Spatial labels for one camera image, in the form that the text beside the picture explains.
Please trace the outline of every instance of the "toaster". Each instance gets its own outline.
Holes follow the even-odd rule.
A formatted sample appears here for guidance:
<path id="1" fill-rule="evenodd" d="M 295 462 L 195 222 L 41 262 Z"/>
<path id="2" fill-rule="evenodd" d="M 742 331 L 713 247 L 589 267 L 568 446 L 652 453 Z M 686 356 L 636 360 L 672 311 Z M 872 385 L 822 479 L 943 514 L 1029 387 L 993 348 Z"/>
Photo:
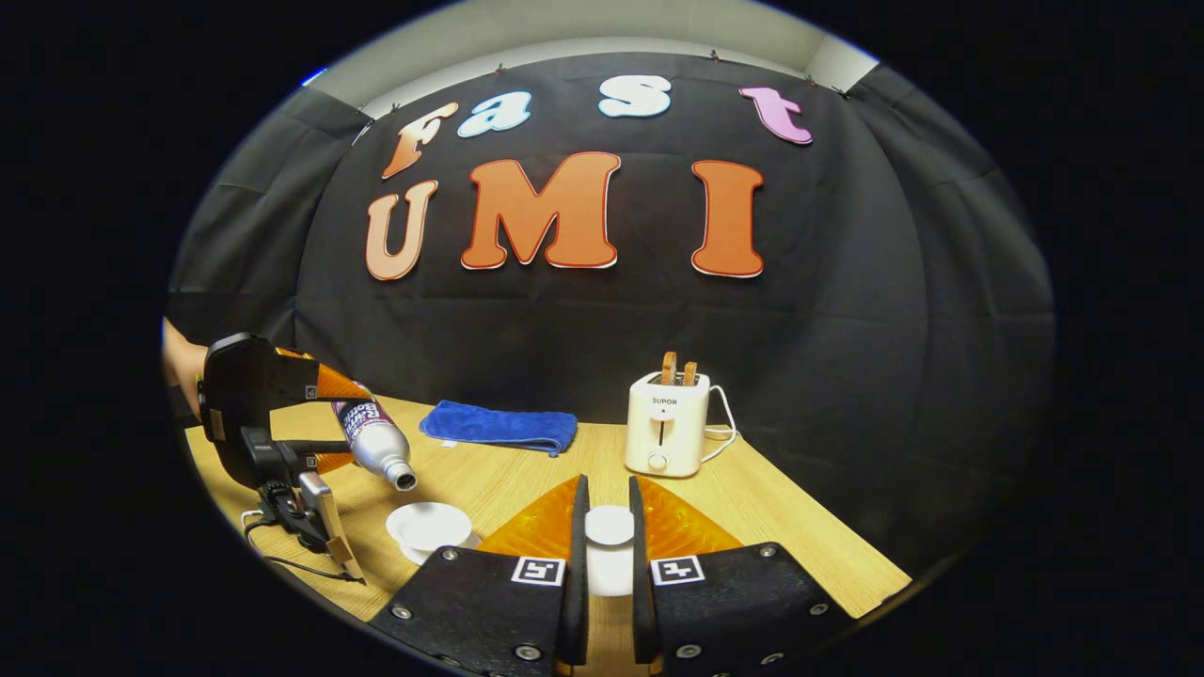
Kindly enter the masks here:
<path id="1" fill-rule="evenodd" d="M 624 464 L 632 472 L 689 477 L 702 465 L 710 378 L 696 373 L 691 384 L 675 373 L 680 384 L 665 385 L 659 371 L 631 384 Z"/>

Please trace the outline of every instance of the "letter m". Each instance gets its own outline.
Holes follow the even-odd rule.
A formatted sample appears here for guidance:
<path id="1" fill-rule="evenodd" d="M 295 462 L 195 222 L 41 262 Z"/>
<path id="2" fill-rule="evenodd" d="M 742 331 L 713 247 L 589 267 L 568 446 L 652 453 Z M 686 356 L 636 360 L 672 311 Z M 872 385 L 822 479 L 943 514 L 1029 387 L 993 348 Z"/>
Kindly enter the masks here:
<path id="1" fill-rule="evenodd" d="M 506 263 L 497 243 L 498 223 L 510 249 L 523 265 L 530 264 L 556 222 L 556 239 L 544 257 L 556 267 L 608 267 L 619 253 L 607 241 L 606 201 L 610 175 L 619 157 L 577 153 L 565 158 L 548 184 L 536 193 L 523 166 L 514 160 L 485 163 L 472 170 L 477 184 L 477 216 L 472 243 L 460 255 L 470 270 L 494 269 Z"/>

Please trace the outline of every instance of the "power cord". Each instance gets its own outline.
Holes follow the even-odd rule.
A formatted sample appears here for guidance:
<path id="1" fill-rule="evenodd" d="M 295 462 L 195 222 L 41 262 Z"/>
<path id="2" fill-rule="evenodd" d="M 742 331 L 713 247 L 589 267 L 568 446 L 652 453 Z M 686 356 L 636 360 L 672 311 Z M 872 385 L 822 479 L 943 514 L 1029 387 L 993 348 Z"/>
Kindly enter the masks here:
<path id="1" fill-rule="evenodd" d="M 714 434 L 719 434 L 719 432 L 731 432 L 731 436 L 727 438 L 726 442 L 724 442 L 722 445 L 720 445 L 718 449 L 715 449 L 714 452 L 710 452 L 709 454 L 707 454 L 706 457 L 703 457 L 702 461 L 700 461 L 700 463 L 707 463 L 708 460 L 718 457 L 719 452 L 726 449 L 732 442 L 736 441 L 736 437 L 738 437 L 739 434 L 740 434 L 740 431 L 736 429 L 736 418 L 732 416 L 732 408 L 730 406 L 727 406 L 727 394 L 724 393 L 724 389 L 720 388 L 719 385 L 712 385 L 710 389 L 712 390 L 719 390 L 719 396 L 724 400 L 724 411 L 727 412 L 727 422 L 732 424 L 732 429 L 731 430 L 724 430 L 721 428 L 704 428 L 703 429 L 706 432 L 710 432 L 713 435 Z"/>
<path id="2" fill-rule="evenodd" d="M 242 513 L 242 517 L 240 518 L 242 520 L 242 523 L 243 523 L 242 537 L 247 540 L 247 544 L 249 544 L 252 547 L 252 549 L 254 549 L 255 553 L 259 557 L 264 558 L 267 561 L 275 561 L 275 563 L 279 563 L 279 564 L 287 564 L 289 566 L 295 566 L 296 569 L 300 569 L 302 571 L 308 571 L 309 573 L 314 573 L 314 575 L 318 575 L 318 576 L 325 576 L 326 578 L 334 578 L 335 581 L 348 581 L 348 582 L 354 582 L 354 583 L 362 583 L 361 579 L 352 576 L 350 573 L 348 573 L 346 571 L 343 571 L 341 573 L 327 573 L 325 571 L 318 571 L 317 569 L 309 569 L 308 566 L 305 566 L 302 564 L 297 564 L 295 561 L 289 561 L 289 560 L 283 559 L 283 558 L 272 557 L 272 555 L 265 555 L 264 553 L 261 553 L 259 551 L 259 547 L 255 546 L 255 542 L 250 540 L 250 532 L 253 530 L 255 530 L 255 528 L 258 528 L 258 526 L 271 526 L 273 524 L 278 524 L 278 522 L 275 520 L 275 519 L 268 519 L 268 518 L 265 517 L 264 519 L 260 519 L 258 522 L 252 522 L 250 524 L 247 524 L 247 517 L 252 516 L 252 514 L 260 514 L 261 516 L 261 514 L 264 514 L 264 511 L 261 511 L 261 510 L 249 510 L 249 511 Z"/>

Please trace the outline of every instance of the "white cable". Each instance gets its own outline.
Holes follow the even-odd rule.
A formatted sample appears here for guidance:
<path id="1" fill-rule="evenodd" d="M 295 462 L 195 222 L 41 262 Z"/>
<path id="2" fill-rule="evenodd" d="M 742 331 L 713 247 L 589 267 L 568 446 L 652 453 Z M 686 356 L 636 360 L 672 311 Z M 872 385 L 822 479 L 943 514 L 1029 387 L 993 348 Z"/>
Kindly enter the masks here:
<path id="1" fill-rule="evenodd" d="M 724 442 L 722 445 L 720 445 L 718 449 L 715 449 L 714 452 L 710 452 L 709 454 L 707 454 L 706 457 L 703 457 L 700 463 L 707 463 L 708 460 L 718 457 L 719 452 L 726 449 L 727 446 L 731 445 L 732 442 L 734 442 L 736 437 L 739 436 L 739 434 L 740 434 L 739 430 L 736 430 L 736 418 L 732 416 L 732 408 L 727 406 L 727 394 L 724 393 L 724 389 L 720 388 L 719 385 L 712 385 L 710 389 L 712 390 L 719 390 L 719 396 L 722 398 L 722 400 L 724 400 L 724 411 L 727 412 L 727 422 L 732 424 L 732 429 L 730 430 L 730 432 L 732 435 L 731 435 L 731 437 L 727 438 L 726 442 Z M 706 431 L 706 432 L 728 432 L 728 430 L 722 430 L 722 429 L 719 429 L 719 428 L 704 428 L 703 431 Z"/>
<path id="2" fill-rule="evenodd" d="M 248 510 L 247 512 L 244 512 L 241 516 L 238 516 L 238 522 L 242 523 L 242 528 L 243 529 L 247 529 L 247 517 L 249 517 L 252 514 L 262 516 L 264 511 L 261 511 L 261 510 Z"/>

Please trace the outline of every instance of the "white wall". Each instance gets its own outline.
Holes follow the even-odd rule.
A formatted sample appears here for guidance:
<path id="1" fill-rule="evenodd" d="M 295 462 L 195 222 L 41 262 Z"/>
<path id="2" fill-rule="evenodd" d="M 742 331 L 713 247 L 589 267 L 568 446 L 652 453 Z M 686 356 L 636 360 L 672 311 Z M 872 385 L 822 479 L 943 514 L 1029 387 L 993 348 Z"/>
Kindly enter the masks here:
<path id="1" fill-rule="evenodd" d="M 877 64 L 858 48 L 748 0 L 468 0 L 372 41 L 308 87 L 373 118 L 497 67 L 607 52 L 740 61 L 846 90 Z"/>

